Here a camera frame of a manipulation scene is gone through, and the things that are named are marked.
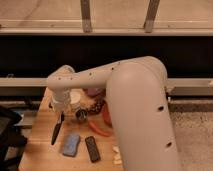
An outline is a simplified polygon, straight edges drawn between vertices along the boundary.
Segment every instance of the dark wall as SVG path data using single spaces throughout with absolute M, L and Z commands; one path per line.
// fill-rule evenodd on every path
M 151 55 L 169 77 L 213 77 L 213 37 L 0 36 L 0 77 L 46 77 L 63 64 L 77 71 Z

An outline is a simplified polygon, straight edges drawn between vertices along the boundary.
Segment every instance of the wooden tabletop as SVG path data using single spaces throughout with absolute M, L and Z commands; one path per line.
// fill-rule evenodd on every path
M 93 100 L 86 97 L 81 90 L 77 91 L 83 95 L 81 100 L 83 105 L 88 106 L 93 103 Z M 115 153 L 112 148 L 117 143 L 112 128 L 104 123 L 101 114 L 89 116 L 89 119 L 95 121 L 103 130 L 110 132 L 112 136 L 97 135 L 90 130 L 87 123 L 79 124 L 74 115 L 71 115 L 65 118 L 55 145 L 51 145 L 52 132 L 57 117 L 48 107 L 50 96 L 51 92 L 46 90 L 19 165 L 19 171 L 122 171 L 122 165 L 113 164 Z M 81 136 L 75 158 L 62 155 L 64 141 L 71 133 L 78 133 Z M 89 159 L 84 141 L 88 136 L 95 137 L 100 152 L 101 160 L 96 163 L 91 163 Z

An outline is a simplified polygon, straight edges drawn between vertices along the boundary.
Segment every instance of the black remote control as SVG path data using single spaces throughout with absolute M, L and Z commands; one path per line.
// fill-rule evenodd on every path
M 95 142 L 95 138 L 93 136 L 87 137 L 85 139 L 85 142 L 87 145 L 87 150 L 89 152 L 91 162 L 94 163 L 96 161 L 99 161 L 101 158 Z

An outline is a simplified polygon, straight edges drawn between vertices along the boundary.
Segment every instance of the small hole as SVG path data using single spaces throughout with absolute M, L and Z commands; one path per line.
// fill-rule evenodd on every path
M 161 111 L 163 111 L 163 109 L 164 109 L 164 107 L 163 107 L 163 106 L 160 106 L 160 107 L 158 108 L 158 111 L 161 112 Z
M 169 142 L 168 144 L 166 144 L 166 148 L 169 148 L 172 146 L 172 142 Z

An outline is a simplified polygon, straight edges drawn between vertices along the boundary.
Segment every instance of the blue eraser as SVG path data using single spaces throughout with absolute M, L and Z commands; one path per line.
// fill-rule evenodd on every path
M 78 134 L 70 134 L 64 144 L 63 155 L 75 157 L 80 142 L 80 136 Z

